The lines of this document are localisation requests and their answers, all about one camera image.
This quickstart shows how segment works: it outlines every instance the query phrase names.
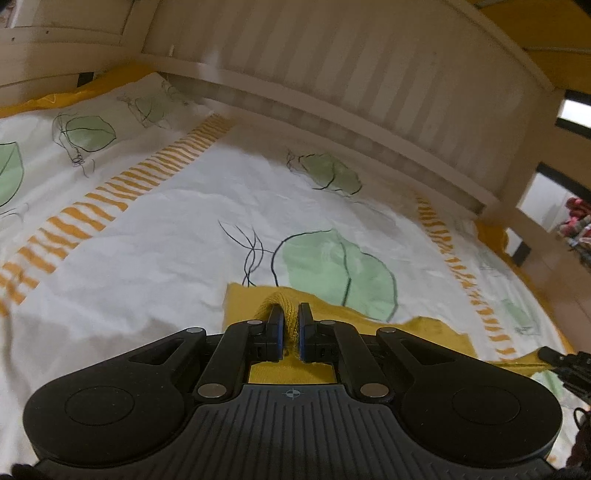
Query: ribbed gray surface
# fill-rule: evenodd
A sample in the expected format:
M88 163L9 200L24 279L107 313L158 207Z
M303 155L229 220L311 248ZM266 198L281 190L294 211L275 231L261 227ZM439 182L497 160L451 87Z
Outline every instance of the ribbed gray surface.
M230 402L197 409L149 458L111 469L45 460L56 480L529 480L543 460L485 470L442 460L413 442L390 410L351 399L342 385L246 385Z

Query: silver screw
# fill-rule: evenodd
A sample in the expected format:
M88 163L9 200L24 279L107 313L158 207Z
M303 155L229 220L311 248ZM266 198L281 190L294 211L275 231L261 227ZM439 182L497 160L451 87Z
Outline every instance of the silver screw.
M382 398L390 393L390 389L381 383L366 383L360 391L362 395L369 398Z
M197 393L204 398L223 397L226 392L226 387L219 383L206 383L197 389Z

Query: orange stripe pattern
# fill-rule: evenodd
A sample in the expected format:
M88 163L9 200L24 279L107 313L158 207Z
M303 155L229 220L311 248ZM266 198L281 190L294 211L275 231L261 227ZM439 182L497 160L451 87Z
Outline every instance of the orange stripe pattern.
M79 202L48 218L12 258L0 267L0 317L9 317L72 250L102 231L132 202L158 187L205 152L231 129L219 115L150 158L109 179Z
M417 201L418 218L427 232L427 236L437 245L447 267L468 295L475 312L482 319L484 330L489 340L493 342L493 347L499 359L501 361L509 360L510 356L517 354L517 350L513 347L513 341L507 335L499 320L495 318L494 309L482 296L476 283L476 276L468 272L468 267L463 265L462 260L456 255L452 236L446 224L439 218L427 199L417 197Z

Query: yellow garment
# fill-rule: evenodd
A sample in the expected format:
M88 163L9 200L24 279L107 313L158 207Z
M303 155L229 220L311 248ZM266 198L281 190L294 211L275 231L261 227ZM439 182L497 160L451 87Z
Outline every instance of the yellow garment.
M312 294L289 287L243 287L237 283L228 285L225 298L224 326L243 320L267 320L274 304L279 304L285 314L285 357L279 363L263 362L253 365L249 377L251 383L262 384L316 384L334 383L330 365L305 364L297 356L297 312L302 302L310 304L315 320L338 320L351 323L361 334L375 335L383 323L366 319L347 307L326 303ZM476 352L466 334L456 333L445 323L427 317L416 317L396 328L416 335L456 352L476 357ZM544 371L549 366L538 360L535 352L512 362L495 363L528 377Z
M103 93L121 87L126 83L137 82L146 75L154 73L154 69L146 65L131 63L116 67L101 77L93 80L81 87L78 87L71 92L51 93L45 97L29 100L17 105L9 105L0 108L0 118L16 115L18 113L30 112L32 110L43 110L50 108L63 108L74 105L82 100L94 98Z
M542 293L537 290L531 279L523 271L521 271L517 265L513 263L511 257L505 253L505 248L507 247L507 243L509 241L505 229L499 225L490 225L481 221L476 221L475 224L476 229L478 230L478 240L490 248L502 261L504 261L509 266L509 268L515 273L515 275L519 277L525 286L530 289L531 294L538 301L550 320L552 320L552 323L554 323L554 327L558 332L566 353L576 353L569 340L564 336L564 334L556 325L556 322L554 321L554 312L552 311L552 307L550 306L548 300L546 300Z

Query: white wooden headboard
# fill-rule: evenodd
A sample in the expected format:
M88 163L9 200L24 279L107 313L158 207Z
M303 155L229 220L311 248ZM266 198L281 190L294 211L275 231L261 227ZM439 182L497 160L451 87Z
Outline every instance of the white wooden headboard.
M470 216L497 204L552 89L465 0L19 0L10 24L0 101L141 60L227 115L377 160Z

